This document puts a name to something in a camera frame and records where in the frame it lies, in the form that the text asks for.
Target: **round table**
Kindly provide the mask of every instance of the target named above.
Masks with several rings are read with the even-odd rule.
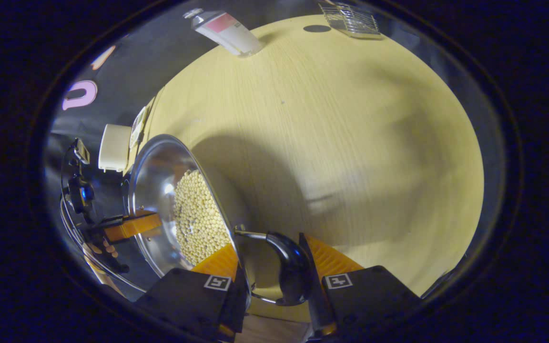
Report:
[[[273,22],[252,31],[265,43],[254,56],[218,46],[198,58],[148,105],[142,144],[174,135],[217,167],[244,196],[251,231],[305,232],[421,295],[477,227],[484,174],[474,130],[444,81],[399,44],[309,25],[327,22]],[[255,292],[276,298],[276,255],[252,244]],[[253,299],[250,312],[310,321],[306,304]]]

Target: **stainless steel bowl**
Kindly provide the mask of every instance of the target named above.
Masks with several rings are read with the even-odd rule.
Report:
[[[135,236],[146,261],[160,277],[173,268],[190,270],[194,267],[181,253],[173,214],[177,183],[187,170],[199,170],[203,174],[226,224],[240,266],[244,267],[234,240],[234,228],[248,226],[248,211],[244,202],[236,189],[216,169],[199,164],[179,139],[166,134],[157,135],[144,145],[131,172],[128,197],[130,214],[140,215],[142,211],[152,211],[157,212],[162,220],[162,226]]]

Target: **black background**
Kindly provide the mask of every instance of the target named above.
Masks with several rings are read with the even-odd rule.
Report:
[[[397,4],[452,37],[497,81],[518,120],[525,189],[510,239],[481,281],[391,338],[549,341],[549,2]],[[39,177],[24,156],[41,95],[72,56],[144,6],[0,3],[0,341],[159,340],[98,306],[42,252],[48,241],[40,230],[47,228],[28,215],[32,195],[21,187]]]

